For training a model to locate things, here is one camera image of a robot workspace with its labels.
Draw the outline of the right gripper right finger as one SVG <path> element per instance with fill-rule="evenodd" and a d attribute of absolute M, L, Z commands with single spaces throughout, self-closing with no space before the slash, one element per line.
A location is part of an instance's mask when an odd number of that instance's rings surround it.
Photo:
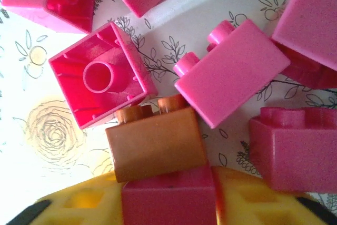
<path fill-rule="evenodd" d="M 274 191 L 263 179 L 212 167 L 218 224 L 332 224 L 332 212 L 308 194 Z"/>

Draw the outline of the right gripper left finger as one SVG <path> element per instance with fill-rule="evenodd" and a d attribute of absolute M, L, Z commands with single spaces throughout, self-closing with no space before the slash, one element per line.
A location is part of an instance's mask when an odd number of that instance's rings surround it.
<path fill-rule="evenodd" d="M 123 224 L 123 186 L 102 174 L 38 199 L 8 224 Z"/>

